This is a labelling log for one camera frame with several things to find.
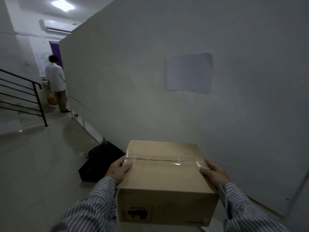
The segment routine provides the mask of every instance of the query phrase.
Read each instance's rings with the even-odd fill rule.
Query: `air conditioner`
[[[53,20],[44,19],[44,25],[48,31],[62,32],[70,34],[79,24],[67,24]]]

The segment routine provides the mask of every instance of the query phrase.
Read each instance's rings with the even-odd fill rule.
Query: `striped sleeve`
[[[51,232],[90,232],[115,230],[117,194],[110,177],[101,179],[89,196],[63,214]]]
[[[225,232],[236,231],[288,231],[286,227],[270,219],[233,183],[218,190],[219,198],[229,218],[223,223]]]

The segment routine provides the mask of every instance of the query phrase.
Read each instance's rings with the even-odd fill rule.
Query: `brown pants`
[[[66,90],[55,92],[55,97],[59,105],[59,110],[66,111]]]

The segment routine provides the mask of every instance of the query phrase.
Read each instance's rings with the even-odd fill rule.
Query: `black metal railing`
[[[33,90],[33,91],[34,91],[34,94],[33,94],[33,93],[28,93],[28,92],[25,92],[25,91],[22,91],[22,90],[19,90],[19,89],[15,89],[15,88],[12,88],[12,87],[7,86],[7,85],[2,85],[2,84],[0,84],[0,86],[6,87],[6,88],[9,88],[9,89],[12,89],[12,90],[16,90],[16,91],[19,91],[19,92],[22,92],[22,93],[25,93],[25,94],[33,95],[33,96],[35,96],[35,97],[37,98],[37,102],[30,101],[30,100],[24,99],[24,98],[19,98],[19,97],[16,97],[16,96],[13,96],[13,95],[10,95],[10,94],[1,93],[1,92],[0,92],[0,94],[6,95],[6,96],[9,96],[9,97],[13,97],[13,98],[17,98],[17,99],[20,99],[20,100],[28,101],[28,102],[31,102],[31,103],[38,104],[40,109],[39,109],[39,110],[38,110],[38,109],[33,109],[33,108],[30,108],[30,107],[24,107],[24,106],[20,106],[20,105],[8,103],[8,102],[3,102],[3,101],[0,101],[0,103],[5,103],[5,104],[9,104],[9,105],[16,106],[16,107],[21,107],[21,108],[26,108],[26,109],[38,111],[38,112],[41,113],[41,115],[35,114],[35,113],[26,112],[26,111],[20,111],[20,110],[8,108],[8,107],[2,107],[2,106],[0,106],[0,108],[12,110],[12,111],[18,111],[18,112],[22,112],[22,113],[27,113],[27,114],[35,115],[35,116],[41,116],[41,117],[43,118],[43,120],[44,120],[45,127],[48,127],[48,124],[47,124],[47,122],[46,122],[46,118],[45,118],[45,115],[44,115],[44,111],[43,111],[43,108],[42,108],[42,105],[41,105],[41,102],[40,102],[40,98],[39,98],[39,95],[38,95],[38,92],[37,92],[37,87],[36,87],[36,85],[38,85],[39,88],[42,89],[41,84],[38,83],[38,82],[32,81],[32,80],[29,80],[29,79],[27,79],[27,78],[24,78],[24,77],[22,77],[22,76],[18,76],[18,75],[16,75],[16,74],[11,73],[11,72],[8,72],[8,71],[6,71],[6,70],[0,69],[0,71],[4,72],[4,73],[6,73],[6,74],[12,75],[12,76],[14,76],[14,77],[18,77],[18,78],[20,78],[20,79],[23,79],[23,80],[26,80],[26,81],[31,82],[33,88],[29,88],[29,87],[27,87],[27,86],[23,86],[23,85],[20,85],[20,84],[17,84],[17,83],[14,83],[14,82],[11,82],[11,81],[8,81],[8,80],[5,80],[5,79],[0,78],[0,80],[2,80],[2,81],[5,81],[5,82],[8,82],[8,83],[11,83],[11,84],[14,84],[14,85],[18,85],[18,86],[20,86],[20,87],[24,87],[24,88]]]

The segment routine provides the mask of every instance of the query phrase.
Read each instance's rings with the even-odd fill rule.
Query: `paper on wall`
[[[167,89],[210,94],[212,80],[210,53],[174,56],[167,60]]]
[[[39,68],[40,76],[46,76],[45,68],[50,64],[48,61],[49,54],[47,53],[35,53],[34,54],[37,66]]]

